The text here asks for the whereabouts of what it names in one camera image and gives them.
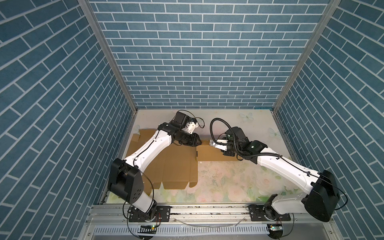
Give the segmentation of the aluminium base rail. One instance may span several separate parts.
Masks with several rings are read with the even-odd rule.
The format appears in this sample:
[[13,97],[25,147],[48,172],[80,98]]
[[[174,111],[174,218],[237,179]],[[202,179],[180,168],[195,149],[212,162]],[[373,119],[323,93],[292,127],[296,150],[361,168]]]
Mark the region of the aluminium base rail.
[[[235,223],[247,224],[320,224],[309,214],[290,214],[289,222],[252,222],[248,206],[249,203],[227,203],[227,204],[159,204],[159,206],[170,206],[171,214],[169,222],[144,222],[140,224],[181,224],[189,225],[231,225]],[[93,205],[85,225],[122,225],[127,222],[126,216],[129,206],[127,204],[105,204]]]

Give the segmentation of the aluminium corner post left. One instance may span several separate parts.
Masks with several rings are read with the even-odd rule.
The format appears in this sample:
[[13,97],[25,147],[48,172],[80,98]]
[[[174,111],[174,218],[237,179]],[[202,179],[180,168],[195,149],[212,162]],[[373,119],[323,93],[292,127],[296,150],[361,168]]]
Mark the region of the aluminium corner post left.
[[113,56],[113,53],[108,45],[108,42],[103,34],[103,31],[99,25],[99,22],[96,18],[96,15],[91,7],[91,4],[89,1],[86,1],[86,0],[78,0],[79,4],[80,4],[80,7],[107,59],[107,62],[108,64],[110,65],[111,67],[111,70],[113,71],[116,79],[117,79],[117,82],[118,84],[120,85],[127,101],[128,101],[128,104],[130,106],[130,108],[132,109],[133,113],[136,114],[138,109],[135,105],[135,102],[131,96],[131,94],[129,93],[129,90],[127,88],[127,85],[124,81],[124,78],[121,74],[121,71],[119,70],[119,67],[117,65],[117,62]]

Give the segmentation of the aluminium corner post right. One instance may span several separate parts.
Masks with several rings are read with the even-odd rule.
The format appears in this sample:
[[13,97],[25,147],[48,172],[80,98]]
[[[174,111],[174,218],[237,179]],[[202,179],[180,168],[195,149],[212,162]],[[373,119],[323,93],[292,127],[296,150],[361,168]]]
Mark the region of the aluminium corner post right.
[[300,57],[298,58],[297,64],[294,66],[291,75],[288,77],[284,87],[282,88],[281,93],[279,94],[276,102],[273,105],[272,113],[273,115],[276,115],[279,108],[283,104],[283,101],[285,97],[287,96],[289,90],[293,86],[294,82],[296,81],[296,78],[298,77],[300,71],[303,69],[304,64],[306,63],[307,59],[309,58],[310,54],[312,53],[316,43],[320,39],[323,31],[325,30],[328,22],[330,21],[331,17],[335,13],[337,7],[339,6],[341,0],[330,0],[328,5],[326,6],[319,22],[317,23],[316,27],[314,28],[314,31],[309,38],[306,46],[304,47],[304,50]]

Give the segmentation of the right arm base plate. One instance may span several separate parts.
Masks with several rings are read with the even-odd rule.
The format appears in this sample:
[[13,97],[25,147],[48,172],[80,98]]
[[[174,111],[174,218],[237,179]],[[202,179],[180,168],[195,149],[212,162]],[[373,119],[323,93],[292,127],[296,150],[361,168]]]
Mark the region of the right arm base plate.
[[269,205],[251,204],[248,206],[252,222],[289,222],[291,221],[290,214],[280,215]]

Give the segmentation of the brown cardboard box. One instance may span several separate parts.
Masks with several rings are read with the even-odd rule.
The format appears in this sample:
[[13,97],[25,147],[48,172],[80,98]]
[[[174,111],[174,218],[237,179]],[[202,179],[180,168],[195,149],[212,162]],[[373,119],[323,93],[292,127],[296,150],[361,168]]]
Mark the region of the brown cardboard box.
[[197,146],[198,162],[237,162],[236,157],[225,156],[220,149],[210,146],[210,140],[202,140],[202,144]]

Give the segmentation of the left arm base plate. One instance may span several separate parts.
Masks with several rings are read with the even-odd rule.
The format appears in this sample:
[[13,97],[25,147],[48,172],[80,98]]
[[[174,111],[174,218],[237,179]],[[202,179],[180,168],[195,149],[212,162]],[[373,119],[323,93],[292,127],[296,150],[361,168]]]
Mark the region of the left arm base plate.
[[129,208],[129,222],[169,222],[170,214],[170,206],[152,206],[147,213],[131,206]]

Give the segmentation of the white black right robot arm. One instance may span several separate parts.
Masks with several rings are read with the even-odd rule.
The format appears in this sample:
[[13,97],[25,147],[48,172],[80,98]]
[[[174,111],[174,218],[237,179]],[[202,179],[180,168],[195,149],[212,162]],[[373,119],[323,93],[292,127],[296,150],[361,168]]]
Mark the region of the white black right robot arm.
[[241,128],[231,127],[221,118],[211,121],[211,132],[215,122],[223,123],[228,129],[223,139],[217,139],[211,134],[212,147],[221,150],[225,156],[236,157],[239,161],[250,161],[270,169],[302,190],[292,197],[271,195],[263,206],[266,219],[275,221],[285,214],[309,214],[321,222],[330,221],[334,211],[339,209],[337,205],[344,194],[331,172],[318,172],[301,166],[260,141],[249,141]]

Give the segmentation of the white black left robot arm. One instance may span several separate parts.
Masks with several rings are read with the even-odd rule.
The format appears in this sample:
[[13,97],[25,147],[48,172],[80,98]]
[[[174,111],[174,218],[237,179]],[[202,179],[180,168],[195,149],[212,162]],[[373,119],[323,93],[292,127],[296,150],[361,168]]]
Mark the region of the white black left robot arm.
[[154,197],[144,193],[143,178],[150,179],[145,174],[146,168],[175,141],[187,147],[202,144],[194,130],[203,129],[205,122],[200,124],[199,117],[188,116],[186,112],[177,111],[170,122],[158,126],[154,135],[142,147],[123,160],[115,159],[111,164],[108,190],[135,207],[148,221],[157,215],[157,202]]

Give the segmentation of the aluminium corner post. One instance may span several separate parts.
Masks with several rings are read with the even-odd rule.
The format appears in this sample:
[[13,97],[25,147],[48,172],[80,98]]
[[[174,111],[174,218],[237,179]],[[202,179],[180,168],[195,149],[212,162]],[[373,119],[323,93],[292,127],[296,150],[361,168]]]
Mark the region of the aluminium corner post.
[[117,82],[118,84],[120,85],[127,101],[128,101],[128,104],[130,106],[130,108],[132,109],[133,113],[136,114],[138,109],[135,105],[135,102],[131,96],[131,94],[129,93],[129,90],[127,88],[127,85],[124,81],[124,78],[121,74],[121,71],[119,70],[119,67],[117,65],[117,62],[113,56],[113,53],[108,45],[108,42],[103,34],[103,31],[99,25],[99,22],[96,18],[96,15],[91,7],[91,4],[89,1],[86,1],[86,0],[78,0],[79,4],[80,4],[80,7],[107,59],[107,62],[108,64],[110,65],[111,67],[111,70],[113,71],[116,79],[117,79]]
[[291,75],[288,77],[284,87],[282,88],[281,93],[279,94],[276,102],[273,105],[272,113],[273,115],[276,115],[279,108],[283,104],[283,101],[285,97],[287,96],[289,90],[293,86],[294,82],[296,81],[296,78],[298,77],[300,71],[303,69],[304,64],[306,63],[307,59],[309,58],[310,54],[312,53],[316,43],[320,39],[323,31],[325,30],[328,22],[330,21],[331,17],[335,13],[337,7],[339,6],[341,0],[330,0],[328,5],[326,6],[319,22],[317,23],[316,27],[314,28],[314,31],[309,38],[306,46],[304,47],[304,50],[300,57],[298,58],[297,64],[294,66]]

